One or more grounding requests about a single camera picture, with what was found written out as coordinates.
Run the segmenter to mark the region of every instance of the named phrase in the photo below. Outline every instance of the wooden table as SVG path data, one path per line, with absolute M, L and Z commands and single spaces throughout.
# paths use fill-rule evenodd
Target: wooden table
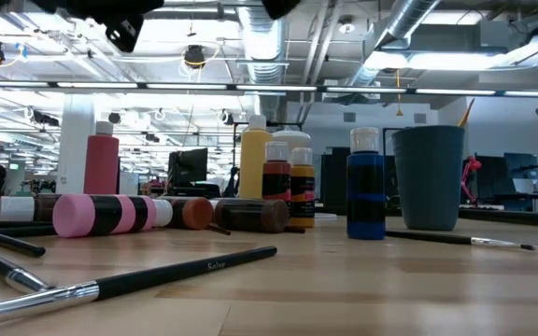
M 388 218 L 389 228 L 402 228 Z M 538 228 L 460 220 L 457 234 L 538 245 Z M 63 240 L 0 255 L 68 285 L 276 245 L 277 256 L 110 301 L 0 325 L 0 336 L 538 336 L 538 251 L 346 238 L 345 221 L 307 234 L 163 231 Z M 0 300 L 18 296 L 0 283 Z

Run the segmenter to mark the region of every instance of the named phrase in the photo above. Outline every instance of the desk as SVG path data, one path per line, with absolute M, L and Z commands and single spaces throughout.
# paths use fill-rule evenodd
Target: desk
M 390 228 L 402 228 L 399 217 Z M 538 228 L 460 219 L 457 234 L 538 245 Z M 307 234 L 156 231 L 31 239 L 0 249 L 58 285 L 263 245 L 277 256 L 109 301 L 0 325 L 0 336 L 538 335 L 538 251 L 389 238 L 348 240 L 345 221 Z M 17 293 L 0 284 L 0 300 Z

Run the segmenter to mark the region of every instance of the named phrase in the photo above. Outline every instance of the blue paint bottle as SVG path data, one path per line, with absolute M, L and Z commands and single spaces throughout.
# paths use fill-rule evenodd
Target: blue paint bottle
M 383 156 L 379 130 L 362 127 L 350 132 L 352 154 L 347 157 L 347 236 L 352 239 L 385 238 Z

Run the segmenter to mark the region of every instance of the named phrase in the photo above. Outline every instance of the gray cup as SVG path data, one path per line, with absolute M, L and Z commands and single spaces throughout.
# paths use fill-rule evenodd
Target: gray cup
M 391 138 L 406 227 L 454 230 L 460 207 L 464 129 L 416 127 L 398 131 Z

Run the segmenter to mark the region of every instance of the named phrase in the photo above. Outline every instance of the white column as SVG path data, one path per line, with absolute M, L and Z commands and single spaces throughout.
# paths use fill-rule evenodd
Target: white column
M 10 160 L 6 176 L 6 195 L 14 196 L 21 191 L 21 183 L 24 181 L 26 161 Z
M 60 137 L 56 193 L 82 193 L 86 146 L 94 134 L 94 98 L 87 94 L 66 94 Z

